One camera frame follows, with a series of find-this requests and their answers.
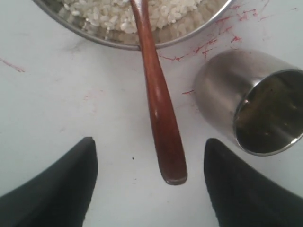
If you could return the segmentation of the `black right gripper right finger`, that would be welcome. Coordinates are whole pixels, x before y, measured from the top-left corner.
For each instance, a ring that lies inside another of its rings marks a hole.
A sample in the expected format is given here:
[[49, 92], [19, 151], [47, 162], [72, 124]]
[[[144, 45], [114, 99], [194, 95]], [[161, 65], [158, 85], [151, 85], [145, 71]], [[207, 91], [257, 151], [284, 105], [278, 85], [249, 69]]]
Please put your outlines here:
[[253, 169], [218, 139], [206, 141], [204, 176], [221, 227], [303, 225], [303, 199]]

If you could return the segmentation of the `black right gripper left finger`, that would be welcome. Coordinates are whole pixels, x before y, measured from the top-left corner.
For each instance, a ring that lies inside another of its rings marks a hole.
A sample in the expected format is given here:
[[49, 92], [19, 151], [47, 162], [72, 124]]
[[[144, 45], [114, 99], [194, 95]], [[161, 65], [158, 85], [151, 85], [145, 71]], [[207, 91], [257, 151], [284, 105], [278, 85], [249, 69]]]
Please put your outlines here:
[[85, 137], [39, 175], [1, 196], [0, 225], [83, 226], [97, 175], [96, 144]]

